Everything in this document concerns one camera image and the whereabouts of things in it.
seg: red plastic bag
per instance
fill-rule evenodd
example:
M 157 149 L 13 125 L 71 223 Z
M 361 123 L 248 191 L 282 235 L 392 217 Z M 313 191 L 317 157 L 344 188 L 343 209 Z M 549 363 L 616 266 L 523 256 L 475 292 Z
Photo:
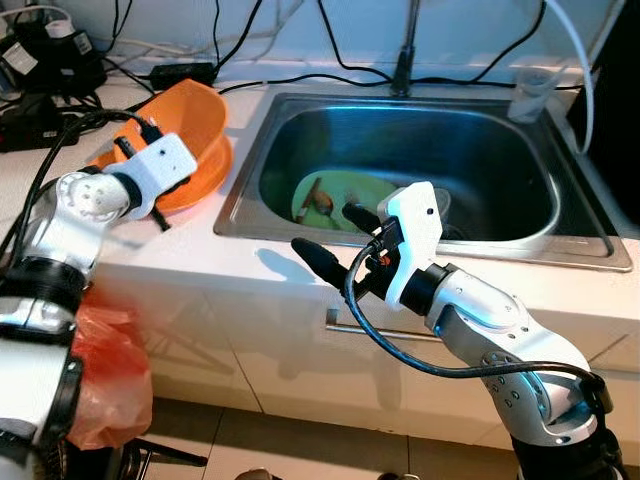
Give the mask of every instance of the red plastic bag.
M 120 447 L 151 424 L 149 358 L 131 312 L 84 303 L 72 352 L 84 375 L 67 439 L 81 450 Z

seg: stainless steel sink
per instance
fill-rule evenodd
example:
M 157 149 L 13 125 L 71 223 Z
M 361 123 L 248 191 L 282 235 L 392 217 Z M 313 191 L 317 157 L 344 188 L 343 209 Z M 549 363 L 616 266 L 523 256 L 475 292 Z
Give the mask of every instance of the stainless steel sink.
M 279 94 L 218 217 L 219 235 L 363 245 L 302 226 L 291 202 L 318 170 L 398 187 L 429 180 L 451 196 L 439 253 L 629 270 L 631 260 L 551 118 L 518 125 L 504 101 Z

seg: faucet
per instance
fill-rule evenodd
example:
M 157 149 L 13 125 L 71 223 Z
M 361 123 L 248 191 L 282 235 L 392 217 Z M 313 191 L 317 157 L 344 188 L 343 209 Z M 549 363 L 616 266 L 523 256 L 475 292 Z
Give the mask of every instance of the faucet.
M 413 66 L 413 54 L 416 50 L 413 44 L 416 36 L 419 10 L 420 0 L 411 0 L 404 45 L 400 49 L 396 71 L 391 81 L 391 95 L 394 97 L 409 96 L 409 90 L 411 89 L 411 67 Z

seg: white countertop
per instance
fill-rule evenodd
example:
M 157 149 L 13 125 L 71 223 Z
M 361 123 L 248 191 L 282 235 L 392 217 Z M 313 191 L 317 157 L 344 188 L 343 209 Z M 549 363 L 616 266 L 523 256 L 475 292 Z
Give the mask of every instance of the white countertop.
M 380 88 L 366 89 L 365 94 L 386 95 L 386 88 Z M 226 133 L 234 146 L 234 163 L 223 186 L 198 205 L 169 216 L 168 221 L 173 228 L 163 234 L 150 220 L 116 227 L 105 243 L 100 268 L 109 274 L 135 275 L 138 278 L 157 279 L 162 275 L 171 282 L 207 288 L 233 288 L 233 285 L 248 279 L 265 281 L 273 286 L 287 282 L 288 292 L 295 291 L 295 287 L 307 287 L 311 277 L 300 269 L 299 265 L 304 264 L 288 243 L 220 237 L 213 233 L 216 217 L 271 99 L 281 91 L 363 94 L 363 89 L 326 83 L 255 87 L 227 94 L 229 121 Z M 474 97 L 478 96 L 478 91 L 486 98 L 505 95 L 500 90 L 480 89 L 474 90 Z M 148 95 L 120 79 L 110 79 L 98 93 L 106 107 L 114 108 L 129 106 Z M 414 96 L 464 98 L 468 97 L 468 90 L 424 87 L 416 88 Z M 50 177 L 81 168 L 98 153 L 110 148 L 112 135 L 118 128 L 119 125 L 110 124 L 83 136 L 78 145 L 64 148 L 52 167 Z M 45 154 L 46 150 L 0 154 L 1 236 L 20 210 L 31 179 Z M 640 320 L 640 242 L 624 239 L 624 244 L 634 261 L 633 271 L 629 273 L 462 257 L 439 257 L 439 263 L 455 263 L 496 286 L 518 294 L 530 309 Z M 269 266 L 263 262 L 265 250 L 269 251 Z M 350 247 L 331 247 L 331 250 L 344 264 L 349 263 L 356 252 Z

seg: cabinet door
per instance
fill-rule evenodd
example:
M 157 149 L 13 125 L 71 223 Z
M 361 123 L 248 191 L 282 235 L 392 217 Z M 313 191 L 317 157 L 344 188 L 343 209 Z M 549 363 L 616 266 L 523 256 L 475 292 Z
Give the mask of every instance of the cabinet door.
M 100 301 L 130 310 L 151 362 L 154 395 L 258 411 L 224 330 L 196 288 L 99 275 Z
M 351 333 L 354 320 L 336 293 L 317 287 L 317 294 L 296 297 L 285 288 L 208 294 L 265 412 L 466 443 L 498 424 L 480 380 L 413 370 Z M 463 365 L 439 340 L 420 336 L 427 333 L 422 318 L 390 312 L 370 297 L 361 304 L 377 327 L 408 333 L 394 339 L 399 348 Z

